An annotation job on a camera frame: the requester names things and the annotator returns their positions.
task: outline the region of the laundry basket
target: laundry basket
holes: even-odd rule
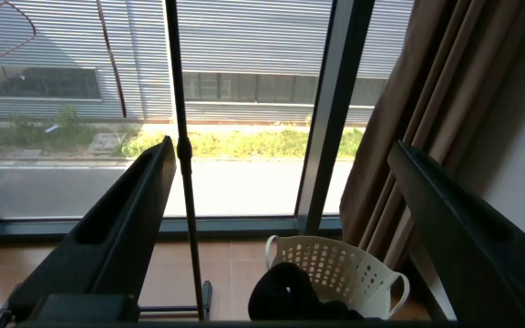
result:
[[[271,262],[271,246],[277,254]],[[266,242],[267,270],[281,262],[297,264],[309,274],[315,292],[322,301],[339,300],[365,318],[388,319],[407,300],[410,286],[407,277],[394,272],[371,254],[340,241],[311,236],[280,238]],[[398,304],[390,310],[390,287],[402,278],[404,291]]]

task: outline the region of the corrugated metal wall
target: corrugated metal wall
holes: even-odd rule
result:
[[[70,101],[83,118],[122,118],[96,1],[16,0],[38,37],[0,65],[94,67],[100,100]],[[170,77],[161,0],[103,0],[111,46],[130,118],[171,117]],[[400,53],[412,0],[376,0],[360,77],[387,77]],[[331,0],[179,0],[183,69],[200,72],[319,74]],[[23,41],[29,24],[0,7],[0,53]],[[0,98],[0,118],[17,110],[51,117],[64,100]],[[304,120],[310,107],[189,103],[190,120]],[[351,108],[348,122],[366,123]]]

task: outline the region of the basket handle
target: basket handle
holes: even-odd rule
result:
[[[269,237],[269,240],[266,241],[266,246],[264,246],[264,257],[266,258],[266,270],[268,271],[271,269],[271,245],[273,245],[273,241],[279,238],[277,235],[273,235]]]
[[[407,301],[408,294],[410,293],[410,283],[408,282],[408,278],[406,277],[406,275],[404,275],[404,274],[402,274],[400,272],[396,272],[396,274],[397,274],[397,277],[402,278],[402,283],[404,283],[402,296],[400,297],[400,301],[398,301],[398,303],[394,306],[394,308],[392,308],[392,310],[390,310],[390,313],[388,314],[386,319],[390,318],[396,312],[398,312],[398,310],[400,310],[402,305],[404,305],[404,303]]]

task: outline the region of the curtain fold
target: curtain fold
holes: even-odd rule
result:
[[[340,204],[344,241],[390,267],[414,222],[386,163],[402,139],[458,166],[525,32],[525,0],[416,0]]]

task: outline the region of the pavement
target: pavement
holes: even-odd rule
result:
[[[80,218],[127,168],[127,162],[36,163],[0,161],[2,219]],[[180,170],[164,215],[184,217]],[[324,207],[337,213],[351,161],[338,161]],[[292,215],[303,160],[192,163],[200,216]]]

